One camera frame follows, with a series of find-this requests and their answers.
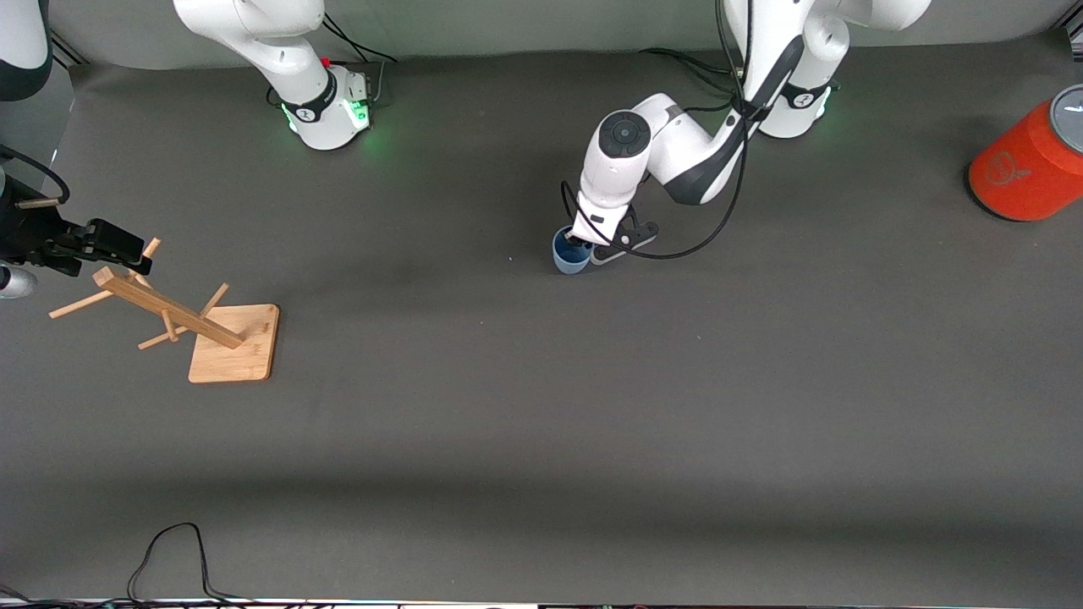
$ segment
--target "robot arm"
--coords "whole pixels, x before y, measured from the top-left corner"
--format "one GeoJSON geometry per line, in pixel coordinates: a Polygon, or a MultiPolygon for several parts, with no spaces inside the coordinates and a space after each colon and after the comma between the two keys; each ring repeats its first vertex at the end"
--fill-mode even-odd
{"type": "MultiPolygon", "coordinates": [[[[0,101],[25,100],[49,79],[52,44],[49,41],[48,0],[0,2],[0,101]]],[[[0,145],[0,161],[19,159],[50,176],[61,186],[56,198],[8,176],[0,165],[0,261],[29,262],[76,276],[80,260],[122,264],[147,274],[151,260],[143,258],[143,241],[109,222],[94,219],[86,225],[68,222],[57,206],[70,194],[48,167],[0,145]]],[[[19,298],[34,290],[34,274],[0,265],[0,298],[19,298]]]]}
{"type": "Polygon", "coordinates": [[[0,102],[37,93],[49,80],[49,0],[5,0],[0,8],[0,102]]]}
{"type": "Polygon", "coordinates": [[[302,35],[324,20],[324,0],[173,0],[188,29],[255,65],[283,100],[290,128],[316,150],[337,148],[369,126],[368,83],[325,67],[302,35]]]}
{"type": "Polygon", "coordinates": [[[644,172],[679,204],[712,200],[758,129],[795,137],[811,126],[826,83],[849,49],[844,20],[902,29],[917,21],[930,1],[726,0],[746,67],[743,96],[734,99],[722,127],[712,137],[664,93],[606,116],[587,150],[576,198],[579,211],[565,236],[612,243],[644,172]],[[749,28],[752,49],[745,49],[749,28]],[[786,99],[786,109],[774,117],[780,95],[786,99]]]}

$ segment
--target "power cord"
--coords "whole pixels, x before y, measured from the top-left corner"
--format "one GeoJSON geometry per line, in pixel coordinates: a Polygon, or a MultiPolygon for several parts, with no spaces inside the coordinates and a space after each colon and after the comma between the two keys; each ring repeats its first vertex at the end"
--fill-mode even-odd
{"type": "Polygon", "coordinates": [[[343,31],[342,28],[339,27],[339,25],[337,23],[335,23],[335,20],[331,18],[331,16],[329,14],[327,14],[327,13],[324,13],[324,27],[326,27],[327,30],[330,31],[331,34],[334,34],[337,38],[339,38],[340,40],[342,40],[343,42],[345,42],[347,44],[349,44],[350,47],[352,47],[353,50],[358,55],[361,55],[361,59],[364,60],[365,63],[368,63],[368,57],[365,56],[364,51],[368,51],[369,53],[373,53],[374,55],[379,55],[381,57],[384,57],[384,59],[387,59],[387,60],[389,60],[389,61],[391,61],[393,63],[399,63],[399,60],[392,57],[391,55],[389,55],[387,53],[381,53],[381,52],[377,51],[376,49],[369,49],[368,47],[365,47],[364,44],[358,44],[358,43],[354,42],[353,39],[351,39],[349,36],[347,36],[345,31],[343,31]]]}
{"type": "MultiPolygon", "coordinates": [[[[746,0],[746,1],[748,5],[748,27],[746,28],[747,38],[745,41],[746,59],[745,59],[744,77],[747,77],[747,65],[749,60],[752,59],[752,0],[746,0]]],[[[743,100],[744,81],[743,78],[739,78],[736,76],[738,74],[736,62],[733,61],[733,54],[730,52],[730,47],[726,41],[726,31],[722,27],[721,0],[715,0],[715,26],[718,29],[718,40],[719,42],[721,42],[722,51],[726,53],[726,61],[730,66],[730,76],[733,78],[733,85],[738,90],[738,95],[740,95],[740,98],[743,100]]],[[[741,118],[741,139],[744,142],[741,148],[741,166],[738,169],[738,179],[733,185],[733,196],[730,199],[729,207],[726,208],[726,215],[722,216],[721,220],[719,220],[718,225],[715,226],[715,230],[712,231],[709,235],[707,235],[707,238],[703,239],[702,242],[695,244],[694,246],[683,251],[677,251],[674,254],[648,254],[645,251],[637,251],[622,243],[605,238],[605,235],[603,235],[601,231],[598,230],[598,226],[596,226],[595,223],[589,219],[589,217],[583,212],[583,208],[579,207],[578,197],[575,195],[575,191],[572,190],[572,185],[567,183],[567,180],[563,180],[560,183],[560,196],[564,202],[564,209],[570,210],[567,202],[569,202],[569,195],[571,195],[572,205],[575,207],[575,210],[578,213],[582,213],[583,217],[586,219],[587,225],[590,226],[590,230],[593,231],[595,234],[597,234],[608,246],[612,246],[625,254],[636,256],[638,258],[645,258],[648,260],[675,260],[677,258],[691,256],[692,254],[695,254],[696,251],[700,251],[701,249],[709,245],[710,242],[715,241],[715,237],[717,237],[718,234],[722,232],[722,229],[726,228],[726,224],[729,223],[730,217],[733,216],[733,210],[736,208],[738,199],[741,197],[741,186],[744,183],[745,166],[747,165],[748,161],[748,119],[745,117],[741,118]]]]}
{"type": "MultiPolygon", "coordinates": [[[[681,64],[686,69],[688,69],[689,74],[691,74],[694,78],[696,78],[701,82],[707,85],[712,89],[715,89],[719,93],[726,93],[726,94],[729,94],[729,95],[733,94],[733,90],[731,89],[731,85],[729,85],[729,83],[719,83],[719,82],[716,82],[712,78],[712,76],[727,76],[727,77],[729,77],[732,74],[729,68],[717,67],[717,66],[708,64],[708,63],[706,63],[706,62],[704,62],[702,60],[693,57],[692,55],[689,55],[688,53],[683,53],[681,51],[676,51],[674,49],[666,49],[664,47],[651,47],[650,49],[643,49],[643,50],[641,50],[639,52],[640,53],[650,54],[650,55],[662,55],[662,56],[666,56],[666,57],[673,57],[674,60],[677,61],[677,63],[681,64]]],[[[684,112],[706,112],[706,113],[710,113],[710,112],[720,112],[720,111],[723,111],[723,109],[728,109],[729,107],[730,107],[729,102],[726,102],[726,103],[722,103],[722,104],[717,105],[717,106],[689,106],[689,107],[683,107],[681,109],[684,111],[684,112]]]]}
{"type": "Polygon", "coordinates": [[[61,196],[56,197],[56,200],[58,200],[61,205],[67,203],[67,199],[71,197],[71,189],[68,187],[67,182],[61,179],[55,171],[45,167],[43,164],[38,163],[34,158],[14,148],[9,148],[3,144],[0,144],[0,158],[16,158],[48,176],[49,179],[61,189],[61,196]]]}
{"type": "Polygon", "coordinates": [[[199,532],[199,526],[196,524],[195,522],[178,522],[177,524],[173,524],[171,527],[166,527],[165,529],[158,531],[158,534],[155,535],[154,539],[151,540],[151,543],[146,546],[146,553],[143,554],[143,561],[139,563],[139,567],[135,568],[135,571],[132,572],[132,575],[128,578],[128,586],[126,589],[126,592],[128,593],[128,598],[132,600],[138,600],[135,597],[135,582],[139,581],[139,576],[143,574],[143,569],[146,569],[147,562],[151,561],[151,555],[154,554],[154,544],[158,543],[158,540],[161,539],[161,536],[165,535],[166,533],[174,529],[180,529],[181,527],[191,527],[192,530],[195,531],[196,533],[196,544],[199,546],[199,579],[200,579],[200,584],[203,585],[204,594],[206,594],[209,598],[213,598],[216,600],[220,600],[227,605],[232,605],[232,602],[230,600],[226,600],[225,597],[226,596],[232,596],[234,598],[239,598],[239,597],[235,594],[225,594],[219,592],[214,589],[214,586],[212,586],[210,583],[210,572],[207,568],[207,549],[203,545],[203,534],[199,532]]]}
{"type": "Polygon", "coordinates": [[[146,546],[146,552],[143,555],[143,561],[140,562],[135,571],[128,578],[128,585],[126,587],[128,594],[127,597],[116,597],[108,600],[103,600],[99,602],[86,602],[81,600],[62,600],[62,599],[32,599],[25,594],[10,587],[6,585],[0,585],[0,593],[5,594],[12,598],[17,598],[23,601],[18,605],[18,609],[121,609],[121,608],[132,608],[132,609],[164,609],[164,608],[195,608],[195,607],[220,607],[222,605],[229,605],[235,608],[243,607],[253,607],[260,606],[258,601],[246,601],[239,596],[233,594],[226,594],[214,588],[210,583],[210,574],[207,567],[207,549],[204,547],[203,534],[199,531],[199,527],[195,522],[179,522],[177,524],[166,527],[165,529],[158,531],[158,533],[151,540],[151,543],[146,546]],[[154,545],[158,543],[166,533],[180,529],[182,527],[191,528],[196,534],[196,543],[199,546],[199,575],[200,583],[203,587],[203,593],[207,595],[207,598],[213,599],[216,602],[209,601],[198,601],[198,602],[178,602],[178,601],[155,601],[155,600],[141,600],[135,596],[135,584],[139,581],[140,575],[143,570],[146,569],[147,563],[151,561],[151,555],[154,554],[154,545]]]}
{"type": "Polygon", "coordinates": [[[388,62],[380,62],[380,75],[376,77],[376,94],[373,95],[373,103],[380,101],[380,94],[383,93],[383,67],[388,65],[388,62]]]}

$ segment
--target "metal lid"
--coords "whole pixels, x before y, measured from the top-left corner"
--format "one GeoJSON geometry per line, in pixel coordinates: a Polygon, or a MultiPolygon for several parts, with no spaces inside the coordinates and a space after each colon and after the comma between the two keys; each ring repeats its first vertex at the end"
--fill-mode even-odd
{"type": "Polygon", "coordinates": [[[1083,85],[1073,85],[1053,99],[1049,124],[1060,141],[1083,154],[1083,85]]]}

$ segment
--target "logo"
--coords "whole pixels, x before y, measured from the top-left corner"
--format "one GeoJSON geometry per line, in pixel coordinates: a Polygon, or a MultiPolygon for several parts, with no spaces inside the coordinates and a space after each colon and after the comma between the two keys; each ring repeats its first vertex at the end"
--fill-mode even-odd
{"type": "Polygon", "coordinates": [[[800,95],[794,98],[794,107],[807,108],[810,105],[812,105],[812,102],[814,101],[815,101],[815,95],[813,95],[812,93],[801,93],[800,95]]]}
{"type": "Polygon", "coordinates": [[[1030,176],[1029,169],[1019,169],[1012,153],[997,153],[986,166],[986,179],[995,186],[1006,186],[1015,180],[1030,176]]]}

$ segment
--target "black cable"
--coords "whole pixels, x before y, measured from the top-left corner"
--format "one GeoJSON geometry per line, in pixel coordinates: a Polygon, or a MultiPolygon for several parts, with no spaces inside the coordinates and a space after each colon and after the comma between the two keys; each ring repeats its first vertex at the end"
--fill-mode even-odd
{"type": "Polygon", "coordinates": [[[49,179],[52,180],[61,189],[61,196],[56,197],[56,199],[61,202],[61,205],[67,203],[67,199],[70,198],[71,189],[67,187],[67,182],[61,179],[61,177],[57,176],[56,172],[53,171],[52,169],[45,167],[44,165],[38,163],[37,160],[30,158],[29,156],[26,156],[25,154],[16,150],[9,148],[3,144],[0,144],[0,156],[5,156],[8,158],[17,158],[18,160],[22,160],[23,163],[29,165],[30,167],[34,167],[38,171],[41,171],[42,173],[48,176],[49,179]]]}
{"type": "Polygon", "coordinates": [[[17,589],[10,588],[10,587],[8,587],[5,585],[0,585],[0,592],[6,594],[8,596],[10,596],[12,598],[17,598],[17,599],[22,600],[23,602],[34,602],[32,600],[30,600],[29,598],[27,598],[26,595],[24,595],[23,593],[18,592],[17,589]]]}
{"type": "MultiPolygon", "coordinates": [[[[748,4],[748,27],[747,27],[748,37],[747,37],[746,44],[745,44],[745,55],[746,56],[752,54],[751,53],[751,51],[752,51],[752,0],[747,0],[747,4],[748,4]]],[[[738,89],[738,95],[741,95],[741,99],[744,99],[744,83],[742,82],[741,78],[736,77],[736,74],[738,74],[736,62],[733,61],[733,55],[730,52],[729,44],[727,44],[727,42],[726,42],[726,34],[722,30],[722,16],[721,16],[722,13],[721,13],[721,11],[722,11],[721,0],[715,0],[715,25],[718,28],[718,39],[721,42],[722,50],[726,53],[726,61],[730,65],[730,69],[731,69],[730,74],[733,77],[733,83],[734,83],[734,86],[738,89]]],[[[747,69],[748,69],[748,61],[745,60],[745,76],[746,77],[747,77],[747,74],[748,74],[747,69]]],[[[597,234],[599,237],[601,237],[601,239],[603,242],[605,242],[606,245],[615,247],[616,249],[618,249],[618,250],[621,250],[621,251],[623,251],[625,254],[629,254],[629,255],[636,256],[638,258],[647,258],[648,260],[675,260],[677,258],[683,258],[686,256],[690,256],[692,254],[695,254],[696,251],[700,251],[701,249],[703,249],[704,247],[706,247],[707,245],[709,245],[710,242],[715,241],[715,237],[717,237],[718,234],[722,232],[722,229],[726,228],[726,224],[729,223],[730,218],[733,216],[733,210],[736,209],[738,199],[741,197],[741,186],[744,184],[745,166],[747,165],[747,161],[748,161],[748,119],[745,118],[745,117],[741,118],[741,139],[744,142],[743,146],[741,147],[741,167],[738,169],[738,179],[736,179],[736,182],[733,184],[733,196],[732,196],[732,198],[730,198],[730,205],[729,205],[729,207],[726,208],[726,215],[723,215],[722,219],[719,220],[718,225],[715,226],[715,230],[712,231],[709,235],[707,235],[707,238],[705,238],[702,242],[695,244],[694,246],[692,246],[692,247],[690,247],[690,248],[688,248],[688,249],[686,249],[683,251],[677,251],[677,252],[674,252],[674,254],[648,254],[645,251],[636,251],[635,249],[632,249],[632,248],[630,248],[630,247],[628,247],[628,246],[626,246],[626,245],[624,245],[622,243],[614,242],[612,239],[605,238],[605,235],[603,235],[601,233],[601,231],[599,231],[598,228],[595,226],[595,223],[591,222],[589,219],[586,222],[587,225],[590,226],[590,230],[593,231],[595,234],[597,234]]],[[[579,213],[583,213],[583,209],[579,207],[578,197],[576,197],[575,192],[572,190],[572,185],[567,183],[567,180],[563,180],[560,183],[560,196],[561,196],[561,199],[563,199],[563,202],[564,202],[564,208],[565,209],[569,209],[569,205],[567,205],[567,196],[569,196],[569,194],[571,194],[572,204],[575,206],[575,210],[577,212],[579,212],[579,213]]]]}
{"type": "Polygon", "coordinates": [[[71,61],[75,63],[75,65],[86,65],[88,63],[87,57],[75,52],[75,50],[67,43],[67,41],[61,38],[60,36],[53,34],[50,37],[50,40],[52,41],[54,47],[58,47],[61,51],[64,51],[64,54],[70,57],[71,61]]]}
{"type": "Polygon", "coordinates": [[[329,29],[331,31],[331,34],[338,36],[339,38],[341,38],[342,40],[344,40],[348,44],[350,44],[351,47],[353,47],[354,51],[357,51],[357,54],[361,55],[362,57],[365,56],[364,53],[362,53],[362,51],[368,51],[369,53],[373,53],[374,55],[379,55],[381,57],[386,57],[387,60],[389,60],[389,61],[391,61],[393,63],[399,63],[399,60],[392,57],[391,55],[389,55],[387,53],[381,53],[381,52],[377,51],[376,49],[369,49],[368,47],[365,47],[364,44],[358,44],[357,42],[354,42],[349,36],[347,36],[345,30],[343,30],[339,26],[339,24],[335,23],[335,20],[330,15],[328,15],[327,13],[324,13],[324,18],[326,20],[324,22],[324,27],[326,27],[327,29],[329,29]]]}
{"type": "Polygon", "coordinates": [[[640,53],[649,53],[652,55],[666,55],[683,64],[695,66],[704,72],[709,72],[712,74],[717,74],[720,76],[730,75],[730,70],[728,68],[710,65],[706,62],[693,57],[692,55],[689,55],[688,53],[682,53],[680,51],[675,51],[673,49],[665,49],[663,47],[651,47],[650,49],[643,49],[642,51],[640,51],[640,53]]]}
{"type": "Polygon", "coordinates": [[[324,22],[324,27],[326,27],[328,31],[330,31],[331,34],[334,34],[340,40],[345,41],[347,44],[349,44],[350,47],[352,47],[353,48],[353,52],[357,53],[358,55],[361,55],[361,61],[365,62],[366,64],[368,63],[368,57],[365,56],[365,53],[364,53],[364,51],[362,51],[360,44],[356,44],[353,40],[350,40],[350,38],[347,37],[347,35],[341,34],[339,31],[336,31],[334,28],[331,28],[331,26],[327,25],[327,22],[324,22]]]}
{"type": "Polygon", "coordinates": [[[684,112],[720,112],[723,109],[729,109],[733,107],[733,104],[727,102],[718,106],[689,106],[687,108],[680,108],[684,112]]]}
{"type": "Polygon", "coordinates": [[[207,549],[204,547],[203,544],[203,534],[200,534],[199,532],[199,526],[197,526],[195,522],[179,522],[177,524],[173,524],[171,527],[166,527],[165,529],[158,531],[158,534],[151,540],[151,544],[146,546],[146,553],[143,555],[143,561],[140,562],[139,567],[135,568],[135,571],[132,572],[132,575],[128,578],[128,586],[127,586],[128,598],[132,600],[138,600],[135,597],[135,582],[139,580],[139,576],[143,573],[143,569],[146,569],[147,562],[151,561],[151,555],[154,553],[154,544],[158,543],[158,540],[166,533],[174,529],[180,529],[181,527],[191,527],[192,530],[195,531],[196,533],[196,543],[199,545],[199,578],[200,578],[200,584],[203,585],[204,594],[206,594],[209,598],[213,598],[226,605],[236,606],[236,604],[226,599],[225,597],[232,596],[234,598],[239,598],[237,595],[219,592],[214,589],[214,586],[212,586],[210,583],[210,573],[207,568],[207,549]]]}
{"type": "Polygon", "coordinates": [[[710,87],[712,89],[714,89],[716,91],[720,91],[722,93],[732,93],[732,91],[730,91],[730,89],[728,87],[726,87],[725,85],[719,85],[719,83],[715,82],[714,80],[712,80],[707,76],[705,76],[703,74],[700,74],[699,72],[695,72],[695,69],[692,69],[687,64],[682,63],[681,65],[684,65],[686,67],[689,67],[689,72],[688,73],[691,74],[693,77],[695,77],[695,79],[699,80],[700,82],[703,82],[704,85],[706,85],[707,87],[710,87]]]}

